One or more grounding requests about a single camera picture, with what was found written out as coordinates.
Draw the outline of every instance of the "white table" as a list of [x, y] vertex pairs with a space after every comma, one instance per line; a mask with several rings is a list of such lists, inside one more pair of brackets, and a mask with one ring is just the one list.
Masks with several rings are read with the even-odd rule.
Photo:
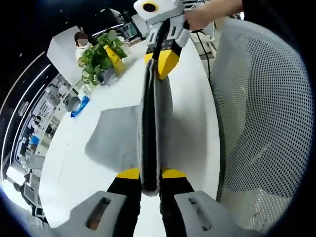
[[[66, 114], [46, 154], [39, 186], [43, 210], [51, 227], [66, 222], [73, 207], [99, 190], [106, 191], [116, 173], [84, 153], [101, 111], [139, 105], [144, 80], [146, 43], [131, 47], [137, 61], [110, 87], [97, 87], [76, 118]], [[195, 190], [216, 198], [220, 144], [213, 96], [199, 55], [191, 40], [169, 74], [173, 98], [172, 129], [168, 134], [170, 166], [185, 171]], [[135, 236], [165, 236], [159, 198], [142, 196]]]

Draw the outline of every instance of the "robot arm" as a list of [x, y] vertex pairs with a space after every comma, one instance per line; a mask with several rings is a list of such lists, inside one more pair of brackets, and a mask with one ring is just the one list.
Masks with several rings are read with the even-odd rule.
[[179, 0], [138, 0], [134, 8], [151, 24], [145, 62], [151, 58], [158, 61], [158, 75], [162, 80], [179, 62], [181, 50], [190, 37], [184, 5]]

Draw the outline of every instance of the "black cable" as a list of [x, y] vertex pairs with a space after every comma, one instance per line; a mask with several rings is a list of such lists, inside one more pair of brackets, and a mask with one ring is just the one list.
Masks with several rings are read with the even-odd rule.
[[202, 46], [202, 49], [203, 49], [203, 51], [204, 51], [204, 53], [205, 53], [205, 55], [206, 55], [206, 58], [207, 58], [208, 82], [211, 84], [211, 69], [210, 69], [210, 65], [209, 65], [209, 58], [208, 58], [208, 55], [207, 55], [207, 53], [206, 53], [206, 50], [205, 50], [205, 48], [204, 48], [204, 46], [203, 46], [203, 43], [202, 43], [202, 41], [201, 41], [201, 39], [200, 39], [200, 37], [199, 37], [199, 35], [198, 35], [198, 32], [196, 32], [196, 34], [197, 34], [198, 40], [199, 40], [199, 42], [200, 42], [200, 44], [201, 44], [201, 46]]

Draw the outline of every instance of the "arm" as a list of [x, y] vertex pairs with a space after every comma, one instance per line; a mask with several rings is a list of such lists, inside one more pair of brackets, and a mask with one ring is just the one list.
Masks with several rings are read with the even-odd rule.
[[210, 22], [242, 11], [242, 0], [211, 0], [204, 6], [185, 11], [191, 30], [199, 30]]

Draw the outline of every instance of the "hand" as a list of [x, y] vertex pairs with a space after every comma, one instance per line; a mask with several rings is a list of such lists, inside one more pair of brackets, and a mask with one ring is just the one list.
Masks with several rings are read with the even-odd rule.
[[190, 30], [196, 31], [205, 28], [209, 21], [207, 14], [202, 8], [192, 9], [184, 12], [185, 18], [190, 24]]

